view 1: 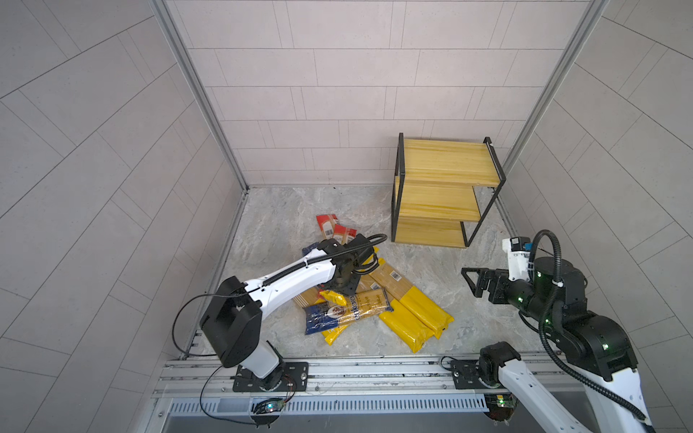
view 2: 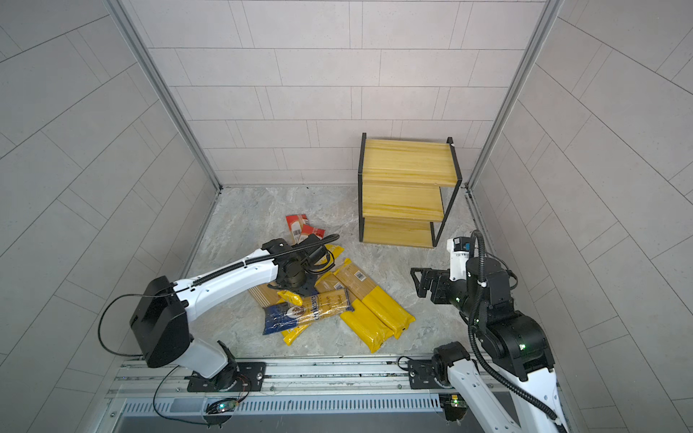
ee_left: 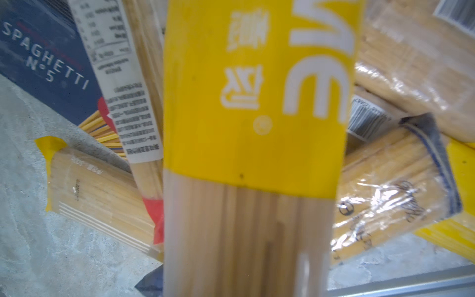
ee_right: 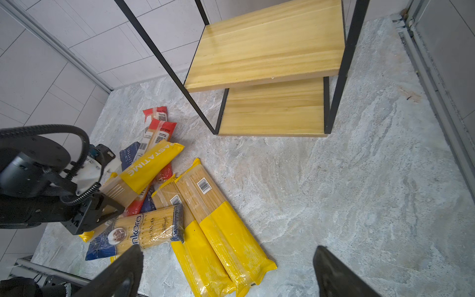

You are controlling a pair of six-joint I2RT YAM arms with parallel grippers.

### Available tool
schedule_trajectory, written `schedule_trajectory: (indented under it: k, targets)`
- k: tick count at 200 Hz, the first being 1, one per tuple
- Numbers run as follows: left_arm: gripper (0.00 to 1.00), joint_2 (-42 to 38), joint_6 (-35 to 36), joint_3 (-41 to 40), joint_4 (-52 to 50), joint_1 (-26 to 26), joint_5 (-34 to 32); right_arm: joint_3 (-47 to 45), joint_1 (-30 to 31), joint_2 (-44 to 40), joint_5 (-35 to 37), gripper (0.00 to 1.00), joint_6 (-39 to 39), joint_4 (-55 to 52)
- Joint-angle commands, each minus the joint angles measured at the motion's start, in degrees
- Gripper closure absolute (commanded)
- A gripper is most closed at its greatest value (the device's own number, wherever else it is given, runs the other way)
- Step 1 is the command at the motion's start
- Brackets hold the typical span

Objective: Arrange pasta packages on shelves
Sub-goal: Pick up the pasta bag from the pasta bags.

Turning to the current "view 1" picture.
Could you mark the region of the blue clear spaghetti pack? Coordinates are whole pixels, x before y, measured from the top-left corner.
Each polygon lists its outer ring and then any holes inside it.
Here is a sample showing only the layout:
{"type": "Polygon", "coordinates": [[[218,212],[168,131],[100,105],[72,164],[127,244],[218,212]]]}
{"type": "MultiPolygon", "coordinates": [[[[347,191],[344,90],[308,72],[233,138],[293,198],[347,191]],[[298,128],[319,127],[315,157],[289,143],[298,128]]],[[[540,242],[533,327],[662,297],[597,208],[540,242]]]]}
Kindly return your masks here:
{"type": "Polygon", "coordinates": [[[339,321],[341,325],[352,324],[360,319],[380,315],[390,307],[386,294],[380,290],[369,290],[368,292],[358,293],[350,297],[347,303],[348,311],[343,319],[339,321]]]}

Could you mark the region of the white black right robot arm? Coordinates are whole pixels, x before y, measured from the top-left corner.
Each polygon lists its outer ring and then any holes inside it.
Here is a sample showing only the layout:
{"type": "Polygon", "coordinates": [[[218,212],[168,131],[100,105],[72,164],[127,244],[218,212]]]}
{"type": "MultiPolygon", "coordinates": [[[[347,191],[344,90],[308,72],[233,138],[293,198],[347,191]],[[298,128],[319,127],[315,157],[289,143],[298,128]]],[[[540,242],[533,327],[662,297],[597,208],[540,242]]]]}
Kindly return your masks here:
{"type": "MultiPolygon", "coordinates": [[[[503,249],[505,269],[462,269],[472,294],[516,308],[555,366],[583,385],[600,431],[652,432],[632,343],[616,321],[588,309],[587,278],[564,259],[559,238],[543,229],[506,238],[503,249]]],[[[519,398],[545,431],[584,430],[509,343],[482,348],[476,371],[485,387],[519,398]]]]}

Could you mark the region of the yellow kraft pasta pack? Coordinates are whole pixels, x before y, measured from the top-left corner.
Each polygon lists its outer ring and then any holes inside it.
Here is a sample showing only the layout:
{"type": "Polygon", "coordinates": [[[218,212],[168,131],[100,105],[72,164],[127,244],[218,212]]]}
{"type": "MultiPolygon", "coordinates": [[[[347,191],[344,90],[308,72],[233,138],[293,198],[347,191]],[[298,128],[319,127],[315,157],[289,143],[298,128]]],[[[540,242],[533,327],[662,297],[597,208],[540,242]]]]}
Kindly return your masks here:
{"type": "Polygon", "coordinates": [[[380,258],[378,264],[379,267],[372,272],[374,280],[384,286],[422,325],[429,328],[436,339],[440,339],[454,322],[454,318],[384,258],[380,258]]]}
{"type": "Polygon", "coordinates": [[[359,292],[380,290],[387,296],[390,307],[379,315],[379,318],[402,340],[413,353],[418,353],[424,344],[433,337],[433,331],[415,317],[400,301],[380,283],[370,276],[362,276],[359,282],[359,292]]]}

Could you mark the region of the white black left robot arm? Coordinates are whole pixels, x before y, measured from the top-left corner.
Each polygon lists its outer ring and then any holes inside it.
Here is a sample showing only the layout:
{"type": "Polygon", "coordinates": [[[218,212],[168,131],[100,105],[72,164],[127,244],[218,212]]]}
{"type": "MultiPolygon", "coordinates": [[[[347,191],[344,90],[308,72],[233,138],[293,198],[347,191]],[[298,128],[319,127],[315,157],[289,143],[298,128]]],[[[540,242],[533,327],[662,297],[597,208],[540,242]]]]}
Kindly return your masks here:
{"type": "Polygon", "coordinates": [[[354,295],[360,277],[377,267],[375,247],[386,240],[385,234],[358,234],[346,245],[326,239],[276,272],[247,281],[232,276],[216,292],[193,297],[209,299],[200,329],[214,356],[225,368],[245,368],[263,391],[288,384],[283,358],[271,344],[260,341],[263,321],[311,288],[354,295]]]}

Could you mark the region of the yellow pasta pack wholewheat spaghetti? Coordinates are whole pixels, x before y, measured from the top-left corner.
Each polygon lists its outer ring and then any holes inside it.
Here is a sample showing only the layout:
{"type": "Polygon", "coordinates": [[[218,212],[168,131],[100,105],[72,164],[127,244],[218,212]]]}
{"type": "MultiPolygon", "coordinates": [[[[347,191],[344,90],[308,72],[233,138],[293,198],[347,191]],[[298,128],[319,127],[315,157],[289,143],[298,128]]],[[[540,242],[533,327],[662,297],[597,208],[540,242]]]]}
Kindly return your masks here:
{"type": "Polygon", "coordinates": [[[369,256],[366,256],[366,251],[360,251],[333,259],[335,274],[330,281],[318,286],[319,297],[346,306],[350,297],[372,290],[366,276],[379,267],[377,253],[378,248],[374,247],[369,256]]]}

